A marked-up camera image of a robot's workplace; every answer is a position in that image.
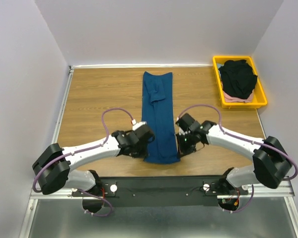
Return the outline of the blue t shirt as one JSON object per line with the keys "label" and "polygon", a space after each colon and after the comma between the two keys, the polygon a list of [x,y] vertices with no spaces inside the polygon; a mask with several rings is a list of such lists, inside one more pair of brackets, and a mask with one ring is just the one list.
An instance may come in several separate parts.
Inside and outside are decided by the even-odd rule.
{"label": "blue t shirt", "polygon": [[173,74],[143,74],[142,121],[152,129],[155,139],[148,144],[147,163],[173,164],[180,161],[173,118]]}

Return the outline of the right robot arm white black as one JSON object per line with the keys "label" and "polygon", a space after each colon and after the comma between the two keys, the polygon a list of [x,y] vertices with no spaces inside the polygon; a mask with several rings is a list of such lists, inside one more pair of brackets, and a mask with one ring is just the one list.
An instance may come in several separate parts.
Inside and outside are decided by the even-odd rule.
{"label": "right robot arm white black", "polygon": [[294,166],[279,140],[256,138],[226,130],[209,120],[199,123],[185,114],[176,121],[178,153],[185,156],[196,151],[196,144],[223,147],[252,161],[242,168],[231,167],[210,188],[220,194],[230,194],[244,185],[262,184],[276,189]]}

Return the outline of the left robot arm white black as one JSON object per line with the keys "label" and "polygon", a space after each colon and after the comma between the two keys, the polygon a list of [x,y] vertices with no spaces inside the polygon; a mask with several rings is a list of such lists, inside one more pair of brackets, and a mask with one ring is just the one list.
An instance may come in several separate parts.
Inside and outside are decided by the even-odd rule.
{"label": "left robot arm white black", "polygon": [[91,162],[121,155],[145,158],[147,146],[155,135],[146,125],[135,130],[115,131],[106,137],[87,144],[60,147],[49,145],[32,165],[35,179],[32,189],[49,195],[62,188],[74,188],[90,196],[102,193],[102,181],[94,170],[80,171],[79,167]]}

